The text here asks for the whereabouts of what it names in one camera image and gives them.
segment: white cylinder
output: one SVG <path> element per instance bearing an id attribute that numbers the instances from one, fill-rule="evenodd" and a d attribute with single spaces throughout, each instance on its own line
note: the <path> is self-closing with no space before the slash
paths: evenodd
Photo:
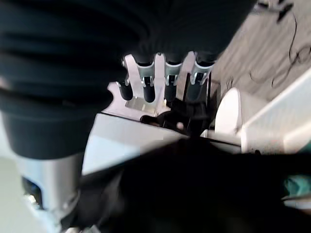
<path id="1" fill-rule="evenodd" d="M 242 125 L 267 104 L 236 88 L 231 88 L 223 97 L 217 110 L 215 132 L 236 134 Z"/>

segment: white plastic part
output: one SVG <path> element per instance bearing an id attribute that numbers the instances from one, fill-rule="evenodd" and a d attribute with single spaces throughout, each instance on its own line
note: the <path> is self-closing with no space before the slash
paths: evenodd
<path id="1" fill-rule="evenodd" d="M 88 138 L 82 174 L 109 168 L 183 137 L 172 130 L 97 114 Z"/>
<path id="2" fill-rule="evenodd" d="M 293 207 L 298 210 L 310 210 L 311 209 L 311 198 L 303 198 L 303 199 L 293 199 L 293 200 L 285 200 L 284 204 L 288 207 Z"/>
<path id="3" fill-rule="evenodd" d="M 292 153 L 305 146 L 311 138 L 310 88 L 311 68 L 243 125 L 242 151 Z"/>
<path id="4" fill-rule="evenodd" d="M 215 119 L 215 132 L 236 134 L 253 115 L 267 104 L 236 88 L 231 88 L 222 99 Z"/>

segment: black object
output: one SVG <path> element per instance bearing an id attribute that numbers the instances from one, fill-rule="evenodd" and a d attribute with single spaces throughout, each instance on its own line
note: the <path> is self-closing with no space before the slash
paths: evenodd
<path id="1" fill-rule="evenodd" d="M 188 90 L 188 85 L 190 83 L 190 77 L 191 77 L 191 74 L 187 73 L 186 83 L 185 83 L 185 88 L 184 88 L 184 95 L 183 95 L 183 102 L 186 102 L 187 100 L 187 90 Z"/>
<path id="2" fill-rule="evenodd" d="M 97 100 L 52 101 L 12 95 L 0 89 L 5 130 L 14 152 L 34 159 L 58 159 L 85 150 L 96 113 L 113 96 L 102 93 Z"/>
<path id="3" fill-rule="evenodd" d="M 211 117 L 205 102 L 190 103 L 175 98 L 169 106 L 170 111 L 157 117 L 142 116 L 140 122 L 174 130 L 188 136 L 200 136 L 205 129 L 209 128 Z M 183 123 L 183 129 L 177 128 L 179 122 Z"/>
<path id="4" fill-rule="evenodd" d="M 290 3 L 290 4 L 287 4 L 283 10 L 279 13 L 278 15 L 278 18 L 277 18 L 277 23 L 281 22 L 282 19 L 287 15 L 287 13 L 293 8 L 294 4 L 293 3 Z"/>
<path id="5" fill-rule="evenodd" d="M 304 44 L 300 48 L 296 49 L 296 52 L 293 55 L 293 46 L 295 42 L 295 38 L 297 35 L 297 27 L 298 27 L 298 22 L 297 22 L 297 17 L 294 14 L 293 11 L 290 11 L 291 16 L 293 17 L 294 20 L 294 32 L 293 32 L 293 38 L 289 46 L 288 53 L 284 55 L 280 59 L 279 64 L 273 65 L 268 71 L 261 77 L 254 77 L 252 72 L 249 72 L 250 79 L 257 83 L 257 84 L 263 84 L 266 82 L 268 79 L 271 79 L 271 87 L 272 88 L 279 88 L 284 81 L 287 79 L 288 75 L 290 74 L 291 70 L 297 66 L 297 65 L 302 65 L 306 64 L 311 61 L 311 46 L 310 44 Z M 273 69 L 274 67 L 279 67 L 284 60 L 288 57 L 289 64 L 285 68 L 281 69 L 276 73 L 276 71 Z"/>
<path id="6" fill-rule="evenodd" d="M 210 95 L 211 95 L 211 89 L 212 89 L 212 72 L 209 73 L 208 76 L 208 84 L 207 84 L 208 88 L 207 88 L 207 111 L 211 110 L 211 100 L 210 100 Z"/>
<path id="7" fill-rule="evenodd" d="M 173 53 L 169 52 L 165 54 L 165 61 L 170 65 L 177 65 L 183 62 L 187 53 Z"/>
<path id="8" fill-rule="evenodd" d="M 60 223 L 62 226 L 62 231 L 66 232 L 68 228 L 72 226 L 72 223 L 77 218 L 77 206 L 64 218 L 61 219 Z"/>
<path id="9" fill-rule="evenodd" d="M 209 67 L 213 64 L 215 64 L 215 61 L 219 58 L 219 56 L 222 54 L 213 54 L 206 51 L 199 51 L 197 52 L 198 55 L 196 57 L 196 62 L 198 65 L 202 67 Z"/>
<path id="10" fill-rule="evenodd" d="M 167 101 L 173 101 L 176 97 L 176 92 L 177 92 L 177 86 L 174 86 L 174 84 L 170 85 L 165 85 L 165 90 L 164 90 L 164 99 Z"/>
<path id="11" fill-rule="evenodd" d="M 42 193 L 41 193 L 41 189 L 39 188 L 39 186 L 31 182 L 30 180 L 26 179 L 25 177 L 22 177 L 21 183 L 25 191 L 25 194 L 33 196 L 38 205 L 38 208 L 40 210 L 43 210 L 44 208 L 43 208 L 43 203 L 42 203 Z"/>
<path id="12" fill-rule="evenodd" d="M 257 5 L 262 7 L 262 8 L 266 8 L 266 9 L 269 8 L 269 3 L 267 3 L 267 2 L 257 2 Z"/>
<path id="13" fill-rule="evenodd" d="M 311 174 L 309 161 L 310 154 L 232 155 L 206 138 L 182 139 L 83 177 L 72 226 L 95 224 L 103 233 L 304 233 L 310 216 L 281 199 L 288 176 Z"/>
<path id="14" fill-rule="evenodd" d="M 152 64 L 152 62 L 155 60 L 155 54 L 145 54 L 145 53 L 138 53 L 133 52 L 132 56 L 136 62 L 136 64 L 142 66 L 142 67 L 148 67 Z"/>
<path id="15" fill-rule="evenodd" d="M 122 98 L 124 100 L 131 100 L 133 98 L 133 90 L 131 83 L 129 83 L 128 86 L 126 86 L 124 83 L 121 83 L 120 85 L 121 86 L 119 86 L 119 90 Z"/>
<path id="16" fill-rule="evenodd" d="M 152 103 L 155 101 L 156 93 L 155 93 L 155 86 L 150 86 L 149 84 L 146 85 L 144 89 L 144 98 L 148 103 Z"/>
<path id="17" fill-rule="evenodd" d="M 206 85 L 206 83 L 204 83 L 203 85 L 200 85 L 199 83 L 195 83 L 194 85 L 190 84 L 187 90 L 187 99 L 189 99 L 190 101 L 198 100 L 201 96 L 204 85 Z"/>

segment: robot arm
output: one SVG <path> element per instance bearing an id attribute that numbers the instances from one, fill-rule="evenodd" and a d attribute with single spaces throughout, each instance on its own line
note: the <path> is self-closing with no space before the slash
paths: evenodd
<path id="1" fill-rule="evenodd" d="M 137 64 L 140 81 L 143 87 L 144 98 L 151 103 L 156 98 L 155 93 L 155 55 L 133 54 Z"/>
<path id="2" fill-rule="evenodd" d="M 190 85 L 188 86 L 187 98 L 191 101 L 196 101 L 202 92 L 203 85 L 208 79 L 215 60 L 210 56 L 202 56 L 199 52 L 196 54 L 194 65 L 191 71 Z"/>
<path id="3" fill-rule="evenodd" d="M 126 76 L 122 57 L 189 50 L 218 55 L 254 4 L 1 1 L 0 109 L 26 199 L 50 232 L 68 227 L 95 115 L 112 101 L 109 82 Z M 140 66 L 151 101 L 154 67 Z"/>

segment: white wall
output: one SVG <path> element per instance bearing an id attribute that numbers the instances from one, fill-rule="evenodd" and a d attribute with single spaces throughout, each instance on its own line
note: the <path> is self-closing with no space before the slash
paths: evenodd
<path id="1" fill-rule="evenodd" d="M 0 158 L 0 185 L 0 232 L 44 233 L 22 200 L 20 176 L 13 160 Z"/>
<path id="2" fill-rule="evenodd" d="M 285 153 L 297 153 L 306 146 L 311 139 L 311 121 L 297 128 L 284 137 Z"/>
<path id="3" fill-rule="evenodd" d="M 2 115 L 0 113 L 0 157 L 6 157 L 13 159 L 15 154 L 9 147 L 9 142 L 4 130 L 4 125 L 2 121 Z"/>

